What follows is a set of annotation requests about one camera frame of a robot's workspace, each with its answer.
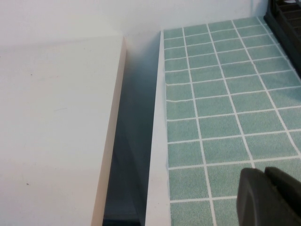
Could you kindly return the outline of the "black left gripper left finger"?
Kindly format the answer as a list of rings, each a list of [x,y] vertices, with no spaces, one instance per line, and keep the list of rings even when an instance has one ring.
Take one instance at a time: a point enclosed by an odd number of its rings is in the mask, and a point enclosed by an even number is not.
[[[294,211],[259,169],[241,170],[236,207],[240,226],[301,224],[301,211]]]

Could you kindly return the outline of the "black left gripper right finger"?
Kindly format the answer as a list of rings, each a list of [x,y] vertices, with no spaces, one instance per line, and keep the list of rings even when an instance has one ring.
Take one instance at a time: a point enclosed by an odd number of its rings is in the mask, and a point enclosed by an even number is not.
[[[301,183],[276,167],[266,167],[264,174],[294,211],[301,210]]]

